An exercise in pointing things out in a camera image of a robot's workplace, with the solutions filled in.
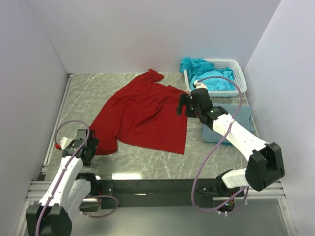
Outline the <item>red t shirt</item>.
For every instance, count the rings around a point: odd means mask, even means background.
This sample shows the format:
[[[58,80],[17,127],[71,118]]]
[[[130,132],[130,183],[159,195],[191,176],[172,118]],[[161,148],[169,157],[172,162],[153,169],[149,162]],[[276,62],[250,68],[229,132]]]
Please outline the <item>red t shirt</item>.
[[[115,153],[118,142],[184,154],[188,118],[177,115],[184,91],[160,84],[163,78],[149,69],[108,99],[90,125],[99,140],[96,155]]]

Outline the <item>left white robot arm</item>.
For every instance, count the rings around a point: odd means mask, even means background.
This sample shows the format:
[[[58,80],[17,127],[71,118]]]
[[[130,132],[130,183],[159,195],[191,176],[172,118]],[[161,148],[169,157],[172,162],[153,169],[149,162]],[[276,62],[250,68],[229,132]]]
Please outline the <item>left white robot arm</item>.
[[[62,159],[58,171],[38,204],[26,211],[30,236],[69,236],[72,218],[83,200],[98,193],[95,174],[81,172],[94,157],[99,140],[92,130],[79,129],[75,139],[63,137],[55,144]]]

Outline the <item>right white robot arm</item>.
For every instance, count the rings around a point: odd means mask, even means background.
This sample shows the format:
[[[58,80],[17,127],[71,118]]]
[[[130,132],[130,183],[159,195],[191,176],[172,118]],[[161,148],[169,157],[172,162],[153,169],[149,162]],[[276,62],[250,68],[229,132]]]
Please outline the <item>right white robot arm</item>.
[[[198,118],[245,157],[246,168],[228,170],[217,176],[216,191],[221,196],[229,195],[236,187],[250,186],[260,192],[285,176],[281,147],[256,137],[223,107],[214,106],[205,88],[197,88],[189,95],[181,94],[177,114]]]

